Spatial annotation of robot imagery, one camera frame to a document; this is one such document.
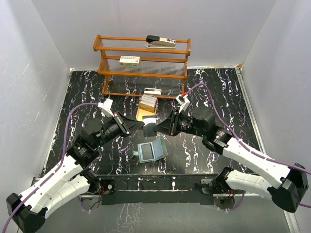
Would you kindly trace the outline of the black white credit card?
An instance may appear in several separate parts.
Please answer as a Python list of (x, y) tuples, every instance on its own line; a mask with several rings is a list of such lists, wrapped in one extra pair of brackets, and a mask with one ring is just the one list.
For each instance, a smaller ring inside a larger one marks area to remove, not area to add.
[(143, 126), (143, 136), (144, 137), (153, 137), (157, 135), (157, 132), (154, 131), (156, 126), (156, 116), (143, 116), (142, 117), (144, 126)]

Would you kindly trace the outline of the mint green card holder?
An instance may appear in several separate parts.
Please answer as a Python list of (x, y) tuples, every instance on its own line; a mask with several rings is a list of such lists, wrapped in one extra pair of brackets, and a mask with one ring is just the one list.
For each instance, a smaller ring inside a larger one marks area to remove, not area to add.
[(158, 161), (168, 155), (165, 140), (159, 137), (153, 142), (138, 144), (138, 150), (132, 151), (134, 156), (139, 158), (140, 163)]

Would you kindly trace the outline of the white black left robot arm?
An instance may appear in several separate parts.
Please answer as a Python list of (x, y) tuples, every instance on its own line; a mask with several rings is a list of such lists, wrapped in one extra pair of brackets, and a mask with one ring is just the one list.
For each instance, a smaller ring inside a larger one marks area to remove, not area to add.
[(49, 215), (71, 199), (86, 192), (98, 192), (100, 181), (88, 167), (99, 156), (99, 148), (116, 137), (129, 136), (143, 125), (142, 121), (119, 112), (104, 120), (88, 120), (63, 160), (27, 190), (8, 196), (11, 219), (22, 232), (35, 233)]

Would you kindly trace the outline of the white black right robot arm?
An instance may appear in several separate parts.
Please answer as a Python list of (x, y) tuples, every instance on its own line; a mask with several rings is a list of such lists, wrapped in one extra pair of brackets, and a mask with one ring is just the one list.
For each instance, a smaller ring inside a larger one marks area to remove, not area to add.
[(176, 136), (180, 132), (200, 136), (203, 145), (210, 151), (235, 160), (252, 170), (251, 174), (225, 167), (222, 172), (207, 184), (205, 190), (226, 193), (243, 190), (270, 199), (284, 211), (294, 213), (309, 188), (307, 173), (300, 164), (281, 165), (269, 156), (244, 144), (224, 126), (217, 123), (214, 114), (206, 107), (194, 108), (192, 115), (173, 110), (154, 131)]

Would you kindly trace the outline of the beige oval card tray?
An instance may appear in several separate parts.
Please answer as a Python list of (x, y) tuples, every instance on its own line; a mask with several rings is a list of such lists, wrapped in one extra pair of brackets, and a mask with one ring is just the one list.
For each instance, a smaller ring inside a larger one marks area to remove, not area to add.
[(136, 114), (136, 120), (143, 121), (143, 119), (142, 119), (143, 116), (155, 116), (156, 115), (156, 110), (157, 110), (157, 104), (156, 104), (156, 108), (155, 108), (154, 112), (148, 112), (148, 111), (142, 110), (142, 109), (140, 109), (140, 107), (138, 105), (138, 110), (137, 110), (137, 114)]

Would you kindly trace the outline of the stack of credit cards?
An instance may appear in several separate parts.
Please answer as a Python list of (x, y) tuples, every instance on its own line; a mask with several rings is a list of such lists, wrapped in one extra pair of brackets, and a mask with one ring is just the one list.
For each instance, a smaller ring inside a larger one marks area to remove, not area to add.
[(139, 107), (148, 112), (154, 112), (156, 109), (157, 98), (150, 95), (143, 95), (140, 98)]

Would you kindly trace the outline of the wooden three-tier shelf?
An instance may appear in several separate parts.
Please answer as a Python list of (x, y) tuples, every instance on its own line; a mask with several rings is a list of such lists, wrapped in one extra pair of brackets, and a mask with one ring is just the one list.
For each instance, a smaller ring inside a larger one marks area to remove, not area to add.
[[(162, 90), (158, 97), (173, 99), (185, 92), (191, 39), (174, 39), (175, 49), (148, 49), (146, 37), (97, 35), (94, 51), (101, 61), (98, 74), (104, 77), (103, 95), (140, 97), (144, 88)], [(123, 67), (121, 56), (139, 56), (139, 67)]]

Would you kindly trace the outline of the black front base bar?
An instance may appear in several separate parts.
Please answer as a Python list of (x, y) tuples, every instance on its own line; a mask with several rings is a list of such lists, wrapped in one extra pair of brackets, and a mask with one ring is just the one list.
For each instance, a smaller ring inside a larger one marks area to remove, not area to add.
[(214, 174), (101, 175), (103, 205), (128, 203), (199, 203), (213, 205), (211, 192), (195, 187)]

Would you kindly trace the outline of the white red staples box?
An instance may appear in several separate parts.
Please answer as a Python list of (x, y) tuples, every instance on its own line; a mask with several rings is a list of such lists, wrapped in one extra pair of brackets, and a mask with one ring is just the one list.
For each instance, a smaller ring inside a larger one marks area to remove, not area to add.
[(120, 66), (123, 67), (139, 67), (140, 57), (139, 56), (121, 56), (119, 59)]

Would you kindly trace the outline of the black grey stapler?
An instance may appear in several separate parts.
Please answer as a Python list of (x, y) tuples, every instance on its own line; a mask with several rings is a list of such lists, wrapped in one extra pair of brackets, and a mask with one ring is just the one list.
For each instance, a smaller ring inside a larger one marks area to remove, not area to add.
[(146, 48), (148, 49), (175, 49), (176, 41), (155, 35), (146, 36)]

